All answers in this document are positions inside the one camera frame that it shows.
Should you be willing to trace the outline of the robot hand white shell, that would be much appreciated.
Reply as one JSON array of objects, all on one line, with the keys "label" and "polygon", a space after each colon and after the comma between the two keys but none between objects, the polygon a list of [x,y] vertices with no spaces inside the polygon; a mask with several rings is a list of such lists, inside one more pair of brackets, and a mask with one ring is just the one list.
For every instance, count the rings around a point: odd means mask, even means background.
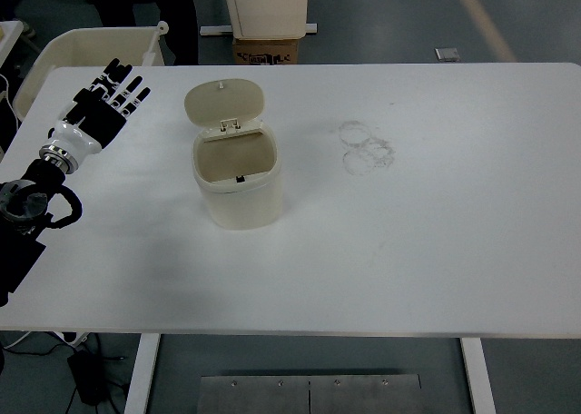
[{"label": "robot hand white shell", "polygon": [[39,155],[81,163],[112,142],[151,92],[142,86],[140,75],[127,80],[132,70],[130,64],[114,58],[74,96],[72,106],[54,125]]}]

